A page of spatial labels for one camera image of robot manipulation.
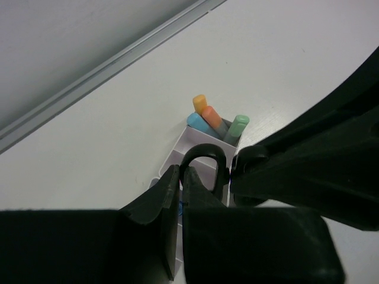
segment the table surface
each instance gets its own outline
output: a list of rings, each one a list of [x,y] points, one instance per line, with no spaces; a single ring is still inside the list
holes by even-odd
[[[158,175],[199,93],[228,120],[250,116],[240,148],[262,140],[379,46],[378,11],[377,1],[225,2],[2,154],[0,208],[125,206]],[[348,283],[377,283],[379,233],[327,223]]]

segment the gray metal strip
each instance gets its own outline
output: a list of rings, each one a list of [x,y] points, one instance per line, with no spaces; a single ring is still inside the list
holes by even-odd
[[[0,130],[0,154],[226,0],[200,0]]]

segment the orange marker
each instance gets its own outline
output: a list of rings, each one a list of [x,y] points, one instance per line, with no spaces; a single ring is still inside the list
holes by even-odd
[[[198,95],[192,99],[192,102],[194,103],[195,112],[201,115],[204,108],[207,106],[207,99],[205,98],[205,96]]]
[[[228,127],[214,108],[210,105],[206,106],[201,113],[201,116],[208,122],[210,126],[221,136],[221,139],[224,139]]]

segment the orange marker cap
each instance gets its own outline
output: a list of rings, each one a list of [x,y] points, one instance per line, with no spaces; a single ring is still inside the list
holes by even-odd
[[[222,119],[214,108],[210,105],[206,106],[201,113],[201,116],[208,122],[213,128],[218,128],[222,123]]]
[[[192,99],[192,102],[194,103],[195,112],[198,114],[202,114],[204,108],[207,106],[207,99],[204,95],[198,95],[195,98]]]

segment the white organizer tray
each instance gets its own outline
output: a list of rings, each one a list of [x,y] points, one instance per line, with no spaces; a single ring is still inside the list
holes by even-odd
[[[224,120],[224,122],[230,126],[232,123],[230,121]],[[191,149],[192,147],[203,144],[203,143],[211,143],[220,146],[226,156],[226,165],[230,168],[232,165],[233,157],[236,154],[237,146],[239,140],[236,145],[229,145],[219,139],[216,139],[206,133],[196,130],[195,128],[186,126],[184,131],[179,136],[179,139],[176,141],[174,147],[166,158],[163,166],[159,170],[159,176],[154,177],[150,183],[149,188],[157,183],[159,178],[166,172],[172,164],[181,164],[182,159],[185,153]],[[190,164],[196,168],[196,171],[203,183],[203,185],[208,189],[212,190],[214,185],[214,180],[216,178],[216,161],[212,158],[208,157],[199,157],[193,160]],[[182,200],[182,186],[180,185],[180,200]],[[222,202],[228,206],[229,198],[229,184],[225,185],[223,192],[223,200]],[[182,242],[182,217],[179,216],[178,221],[178,236],[176,239],[176,263],[175,263],[175,275],[180,268],[180,265],[183,263],[183,242]]]

